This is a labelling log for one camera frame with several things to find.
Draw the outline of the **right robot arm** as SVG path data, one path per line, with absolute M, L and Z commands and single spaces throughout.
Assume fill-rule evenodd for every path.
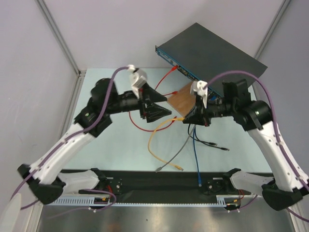
M 263 177 L 234 168 L 224 174 L 224 192 L 249 191 L 262 196 L 276 211 L 286 209 L 308 195 L 308 175 L 287 148 L 269 105 L 251 99 L 247 81 L 223 83 L 224 96 L 220 104 L 208 103 L 206 85 L 205 81 L 191 84 L 190 93 L 195 95 L 196 103 L 183 123 L 209 126 L 212 118 L 231 116 L 258 145 L 273 173 L 273 177 Z

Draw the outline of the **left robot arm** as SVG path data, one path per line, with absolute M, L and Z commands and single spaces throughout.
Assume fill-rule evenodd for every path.
M 148 123 L 171 115 L 170 110 L 159 105 L 167 98 L 147 83 L 138 88 L 138 94 L 136 96 L 132 90 L 118 94 L 111 78 L 96 82 L 86 107 L 66 134 L 39 160 L 31 165 L 22 164 L 17 169 L 38 201 L 50 204 L 66 193 L 102 193 L 106 189 L 109 181 L 98 168 L 77 173 L 63 173 L 62 169 L 111 125 L 113 114 L 138 110 Z

